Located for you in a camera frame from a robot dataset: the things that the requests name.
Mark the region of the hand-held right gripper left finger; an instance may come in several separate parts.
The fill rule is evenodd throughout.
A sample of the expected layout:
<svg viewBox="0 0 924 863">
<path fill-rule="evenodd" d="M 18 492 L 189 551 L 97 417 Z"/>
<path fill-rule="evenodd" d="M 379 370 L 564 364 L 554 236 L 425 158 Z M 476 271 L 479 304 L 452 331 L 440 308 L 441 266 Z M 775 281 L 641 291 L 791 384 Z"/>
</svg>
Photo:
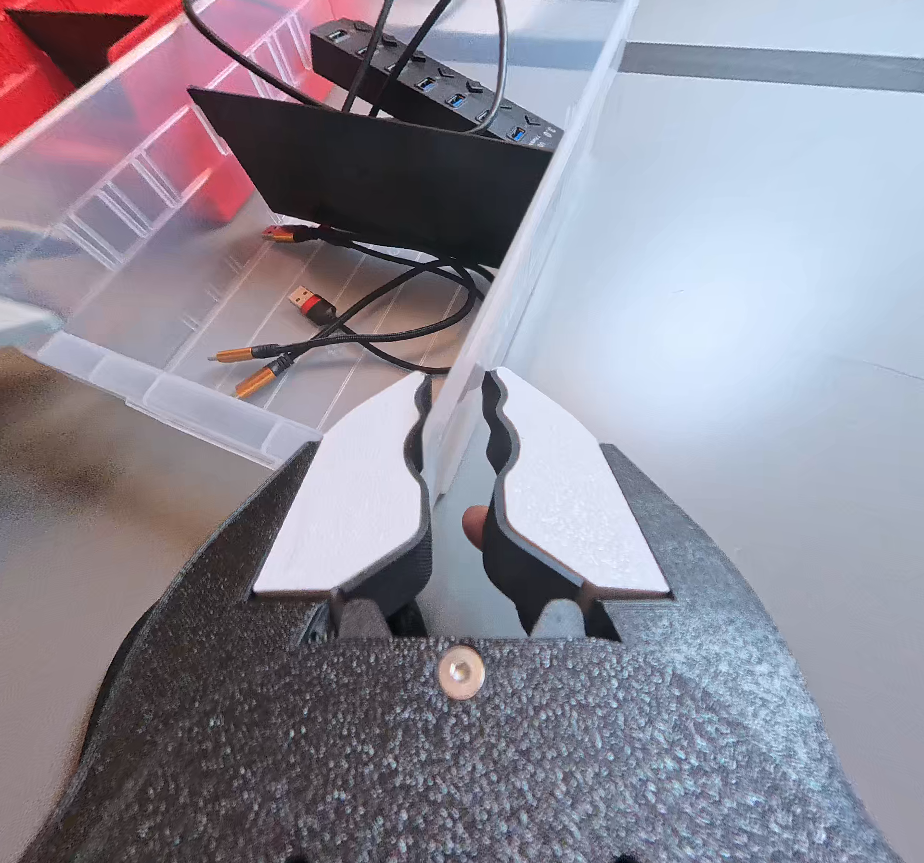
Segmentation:
<svg viewBox="0 0 924 863">
<path fill-rule="evenodd" d="M 433 403 L 420 372 L 328 430 L 253 583 L 257 599 L 408 607 L 433 571 L 432 505 L 422 430 Z"/>
</svg>

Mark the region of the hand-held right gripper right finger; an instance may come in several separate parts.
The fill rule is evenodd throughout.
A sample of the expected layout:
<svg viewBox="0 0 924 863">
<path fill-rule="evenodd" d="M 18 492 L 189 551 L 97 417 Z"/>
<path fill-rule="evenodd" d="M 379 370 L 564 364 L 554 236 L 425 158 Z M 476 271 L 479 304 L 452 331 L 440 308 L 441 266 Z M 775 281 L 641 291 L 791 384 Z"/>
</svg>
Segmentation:
<svg viewBox="0 0 924 863">
<path fill-rule="evenodd" d="M 481 402 L 495 472 L 481 546 L 489 580 L 530 638 L 619 641 L 606 603 L 672 592 L 602 446 L 510 369 L 484 375 Z"/>
</svg>

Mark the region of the small black divider panel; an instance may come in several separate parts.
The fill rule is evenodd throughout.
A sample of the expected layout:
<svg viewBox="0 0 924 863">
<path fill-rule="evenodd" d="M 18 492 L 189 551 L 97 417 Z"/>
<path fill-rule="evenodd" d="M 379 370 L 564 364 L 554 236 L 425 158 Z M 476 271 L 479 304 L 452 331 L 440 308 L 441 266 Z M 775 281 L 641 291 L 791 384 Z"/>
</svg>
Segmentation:
<svg viewBox="0 0 924 863">
<path fill-rule="evenodd" d="M 106 70 L 108 53 L 147 19 L 146 14 L 36 11 L 5 13 L 75 88 Z"/>
</svg>

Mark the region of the clear plastic bin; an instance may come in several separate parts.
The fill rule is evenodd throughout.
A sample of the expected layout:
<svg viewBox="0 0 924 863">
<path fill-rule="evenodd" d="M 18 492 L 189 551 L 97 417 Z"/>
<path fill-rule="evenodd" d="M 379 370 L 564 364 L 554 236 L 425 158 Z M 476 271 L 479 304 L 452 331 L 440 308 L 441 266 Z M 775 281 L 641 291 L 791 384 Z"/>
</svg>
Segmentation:
<svg viewBox="0 0 924 863">
<path fill-rule="evenodd" d="M 452 367 L 435 382 L 424 432 L 426 478 L 452 482 L 480 416 L 483 372 L 502 365 L 549 256 L 574 232 L 590 180 L 591 139 L 639 0 L 506 0 L 510 95 L 565 129 L 534 195 L 520 207 L 513 157 L 492 146 L 475 169 L 424 160 L 433 196 L 402 193 L 388 210 L 418 220 L 437 199 L 436 248 L 487 254 L 488 236 L 463 222 L 511 210 L 504 258 L 483 310 L 441 335 L 415 339 L 406 358 Z M 25 337 L 42 364 L 121 397 L 171 427 L 270 468 L 279 467 L 351 409 L 402 378 L 359 349 L 319 349 L 249 400 L 236 383 L 258 361 L 208 357 L 248 343 L 309 335 L 287 300 L 299 284 L 346 308 L 398 274 L 395 264 L 325 244 L 271 245 L 271 222 L 309 223 L 308 208 L 258 193 L 230 145 L 193 104 L 189 86 L 284 104 L 219 53 L 184 16 L 55 107 L 2 148 L 2 297 L 46 309 L 62 324 Z"/>
</svg>

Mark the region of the black usb hub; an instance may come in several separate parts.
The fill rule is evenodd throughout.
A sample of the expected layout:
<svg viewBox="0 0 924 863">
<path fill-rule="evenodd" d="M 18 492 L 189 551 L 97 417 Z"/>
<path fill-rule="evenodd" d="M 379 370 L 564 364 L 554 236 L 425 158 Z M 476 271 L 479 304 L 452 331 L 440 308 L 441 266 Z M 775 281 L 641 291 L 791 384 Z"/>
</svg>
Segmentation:
<svg viewBox="0 0 924 863">
<path fill-rule="evenodd" d="M 347 18 L 314 27 L 309 34 L 312 69 L 349 90 L 362 63 L 372 27 Z M 494 91 L 423 52 L 410 56 L 401 75 L 389 77 L 406 45 L 385 34 L 364 75 L 358 98 L 390 118 L 417 126 L 467 132 L 486 120 Z M 508 99 L 502 99 L 483 134 L 512 144 L 554 151 L 564 131 Z"/>
</svg>

